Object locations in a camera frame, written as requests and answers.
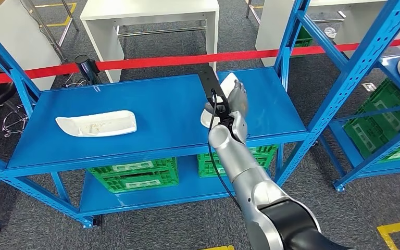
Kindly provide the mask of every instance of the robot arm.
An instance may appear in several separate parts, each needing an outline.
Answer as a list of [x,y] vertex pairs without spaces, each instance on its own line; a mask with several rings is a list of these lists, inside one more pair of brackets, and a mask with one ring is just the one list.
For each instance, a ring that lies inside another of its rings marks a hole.
[[[228,103],[213,72],[211,75],[210,71],[204,71],[199,75],[209,102],[211,104],[216,102],[214,98],[217,98],[217,95],[222,99],[219,103],[221,107],[217,107],[216,114],[220,117],[220,123],[211,129],[208,139],[234,187],[252,248],[254,250],[350,249],[324,237],[309,208],[288,196],[258,164],[245,145],[247,124],[241,110],[246,112],[247,103],[241,105],[243,98],[233,98],[240,101],[230,105],[231,100]],[[245,96],[242,84],[236,82],[231,95]]]

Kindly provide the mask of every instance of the white table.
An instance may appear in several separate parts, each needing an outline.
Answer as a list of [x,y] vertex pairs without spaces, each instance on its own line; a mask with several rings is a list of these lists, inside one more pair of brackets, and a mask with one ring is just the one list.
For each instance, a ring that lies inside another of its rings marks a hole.
[[[124,59],[114,26],[206,20],[206,53],[217,53],[217,0],[88,0],[80,19],[100,61]],[[216,63],[211,63],[214,70]],[[110,82],[121,70],[106,70]]]
[[[357,43],[364,37],[384,3],[385,0],[311,0],[307,13],[336,13],[341,10],[346,18],[337,31],[334,42]],[[255,43],[257,50],[280,47],[292,5],[293,1],[265,0]],[[262,61],[266,67],[272,66],[275,57],[264,58]]]
[[[19,0],[5,0],[0,5],[0,43],[23,70],[60,65],[60,58],[39,24]],[[40,90],[49,90],[53,77],[33,79]]]

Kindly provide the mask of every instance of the red barrier rope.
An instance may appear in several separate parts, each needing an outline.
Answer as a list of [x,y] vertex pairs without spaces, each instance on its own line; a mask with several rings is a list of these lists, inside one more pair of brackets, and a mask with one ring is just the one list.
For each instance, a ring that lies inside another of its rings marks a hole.
[[[358,43],[340,44],[335,45],[339,51],[353,51],[358,47]],[[400,46],[400,39],[394,40],[390,46]],[[296,47],[292,50],[293,56],[301,55],[314,55],[325,53],[320,46],[309,47]],[[146,67],[161,67],[161,66],[176,66],[188,64],[204,64],[213,61],[236,61],[236,60],[250,60],[260,59],[266,57],[274,57],[278,55],[278,49],[271,49],[267,51],[238,51],[238,52],[225,52],[210,55],[197,55],[197,56],[171,56],[171,57],[155,57],[155,58],[138,58],[116,61],[98,61],[97,67],[100,70],[109,69],[133,69],[133,68],[146,68]],[[40,69],[26,70],[25,73],[29,78],[41,78],[58,76],[61,74],[69,74],[79,72],[76,64],[64,64],[59,66],[52,66]],[[0,83],[7,83],[11,81],[7,74],[0,74]]]

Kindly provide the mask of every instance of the stanchion post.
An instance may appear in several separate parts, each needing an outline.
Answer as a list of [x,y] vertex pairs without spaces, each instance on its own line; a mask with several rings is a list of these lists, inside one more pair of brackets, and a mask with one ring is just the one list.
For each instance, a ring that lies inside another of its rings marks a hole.
[[74,59],[74,62],[89,85],[102,83],[98,76],[100,70],[94,60],[90,60],[87,55],[80,55]]

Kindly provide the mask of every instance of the yellow floor marking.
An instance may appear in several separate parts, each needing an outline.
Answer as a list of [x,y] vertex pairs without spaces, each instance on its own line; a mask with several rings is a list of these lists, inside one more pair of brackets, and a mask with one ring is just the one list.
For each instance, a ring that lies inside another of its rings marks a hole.
[[[67,3],[67,5],[71,6],[70,12],[73,13],[74,10],[76,9],[77,3]],[[36,8],[43,8],[43,7],[57,7],[57,6],[63,6],[63,4],[36,5],[35,7]],[[66,15],[67,15],[67,18],[65,19],[65,21],[63,23],[51,23],[51,24],[47,24],[47,27],[57,27],[57,26],[66,26],[66,25],[68,25],[68,23],[70,22],[70,17],[68,16],[68,14],[66,14]]]
[[252,5],[252,8],[254,9],[263,9],[263,5],[262,6],[254,6]]
[[377,229],[378,229],[378,232],[381,234],[381,237],[384,239],[385,243],[387,244],[387,246],[390,248],[390,250],[398,250],[398,248],[396,247],[392,238],[390,237],[390,234],[400,232],[400,222],[394,223],[394,224],[389,224],[389,225],[379,226],[379,227],[377,227]]
[[213,247],[213,248],[208,248],[204,250],[234,250],[233,246],[219,246],[219,247]]

